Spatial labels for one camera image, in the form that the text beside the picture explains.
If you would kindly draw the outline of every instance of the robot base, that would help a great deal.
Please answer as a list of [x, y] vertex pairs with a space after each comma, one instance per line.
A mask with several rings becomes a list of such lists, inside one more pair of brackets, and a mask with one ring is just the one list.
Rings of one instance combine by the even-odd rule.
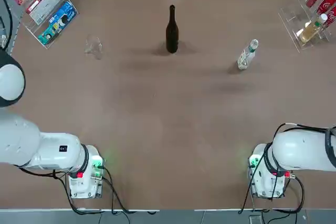
[[103, 169], [98, 166], [104, 165], [104, 159], [92, 145], [86, 145], [89, 152], [89, 163], [82, 173], [82, 177], [69, 177], [71, 197], [74, 199], [101, 198], [103, 186]]
[[[251, 157], [248, 159], [248, 177], [250, 180], [252, 179], [257, 164], [260, 162], [265, 147], [266, 144], [257, 145]], [[252, 195], [257, 196], [258, 198], [271, 198], [275, 181], [277, 181], [277, 184], [275, 186], [273, 198], [279, 198], [282, 197], [284, 192], [285, 177], [278, 177], [276, 180], [276, 176], [268, 171], [265, 165], [265, 159], [263, 158], [251, 184]]]

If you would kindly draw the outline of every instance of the clear acrylic stand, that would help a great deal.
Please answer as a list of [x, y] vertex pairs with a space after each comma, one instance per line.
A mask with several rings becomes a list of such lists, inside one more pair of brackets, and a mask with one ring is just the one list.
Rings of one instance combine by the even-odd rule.
[[20, 23], [40, 42], [42, 46], [48, 49], [57, 38], [63, 33], [64, 29], [70, 24], [67, 24], [63, 29], [55, 31], [52, 28], [50, 19], [54, 14], [68, 2], [76, 12], [72, 20], [78, 15], [77, 9], [70, 0], [30, 0], [22, 5], [24, 13], [22, 16], [15, 16]]
[[318, 32], [307, 43], [303, 43], [298, 37], [304, 27], [316, 20], [316, 10], [322, 2], [323, 0], [317, 0], [311, 8], [308, 8], [306, 0], [296, 0], [292, 5], [282, 8], [279, 12], [279, 16], [299, 52], [313, 46], [321, 46], [335, 41], [335, 24], [331, 24], [328, 28]]

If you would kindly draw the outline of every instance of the yellow liquid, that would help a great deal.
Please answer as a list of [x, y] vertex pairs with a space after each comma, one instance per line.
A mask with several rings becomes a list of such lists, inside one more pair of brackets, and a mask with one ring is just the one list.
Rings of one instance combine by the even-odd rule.
[[320, 30], [321, 26], [315, 25], [315, 23], [310, 23], [303, 32], [299, 35], [299, 38], [303, 43], [307, 43], [311, 40], [312, 37], [314, 37], [315, 34]]

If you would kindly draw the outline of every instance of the bottle cap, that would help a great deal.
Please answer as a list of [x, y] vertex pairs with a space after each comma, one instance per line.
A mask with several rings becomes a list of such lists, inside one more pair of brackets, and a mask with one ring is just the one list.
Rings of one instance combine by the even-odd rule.
[[254, 52], [259, 45], [259, 42], [256, 39], [253, 39], [250, 43], [250, 51]]
[[324, 22], [327, 21], [327, 19], [328, 19], [328, 16], [323, 13], [318, 17], [317, 22], [320, 24], [323, 24]]

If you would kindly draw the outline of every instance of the acrylic display rack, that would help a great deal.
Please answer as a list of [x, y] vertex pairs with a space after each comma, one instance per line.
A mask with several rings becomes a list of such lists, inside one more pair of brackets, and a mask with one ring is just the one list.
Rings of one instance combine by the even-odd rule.
[[[15, 13], [13, 13], [13, 16], [16, 17], [22, 25], [26, 27], [26, 29], [40, 42], [42, 46], [44, 46], [46, 49], [48, 49], [57, 39], [58, 37], [64, 32], [64, 30], [71, 26], [71, 24], [67, 25], [61, 32], [55, 33], [53, 38], [48, 43], [42, 43], [39, 39], [39, 36], [50, 27], [49, 20], [52, 18], [52, 16], [62, 7], [62, 5], [65, 2], [69, 2], [74, 10], [76, 8], [74, 7], [73, 3], [70, 0], [29, 0], [27, 3], [23, 4], [22, 7], [24, 9], [22, 16], [17, 16]], [[35, 12], [34, 16], [32, 15], [32, 12], [30, 13], [29, 10], [32, 9], [32, 6], [34, 5], [45, 5], [44, 8], [40, 8], [39, 12]]]
[[318, 32], [307, 43], [303, 43], [298, 37], [298, 31], [303, 29], [307, 23], [317, 18], [316, 10], [322, 2], [323, 0], [317, 0], [311, 8], [308, 8], [306, 0], [295, 0], [293, 4], [282, 8], [279, 12], [279, 16], [299, 52], [336, 40], [335, 24], [331, 24], [328, 28]]

